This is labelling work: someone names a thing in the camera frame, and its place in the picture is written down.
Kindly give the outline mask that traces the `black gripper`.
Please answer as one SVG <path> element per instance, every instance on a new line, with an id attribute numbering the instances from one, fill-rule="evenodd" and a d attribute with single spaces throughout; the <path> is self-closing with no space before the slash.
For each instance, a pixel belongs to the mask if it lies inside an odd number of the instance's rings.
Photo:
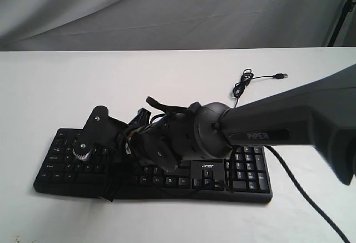
<path id="1" fill-rule="evenodd" d="M 116 132 L 117 154 L 106 157 L 105 179 L 99 198 L 112 202 L 122 185 L 121 165 L 133 168 L 156 165 L 175 171 L 183 161 L 197 159 L 194 115 L 164 115 L 158 121 L 124 123 Z"/>

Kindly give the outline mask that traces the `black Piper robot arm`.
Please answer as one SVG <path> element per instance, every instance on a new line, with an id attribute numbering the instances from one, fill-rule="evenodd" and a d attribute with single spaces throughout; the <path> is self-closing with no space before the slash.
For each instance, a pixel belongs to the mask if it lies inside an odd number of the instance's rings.
<path id="1" fill-rule="evenodd" d="M 266 203 L 265 149 L 310 145 L 339 181 L 355 175 L 355 67 L 244 106 L 168 106 L 132 124 L 106 118 L 112 142 L 99 197 Z"/>

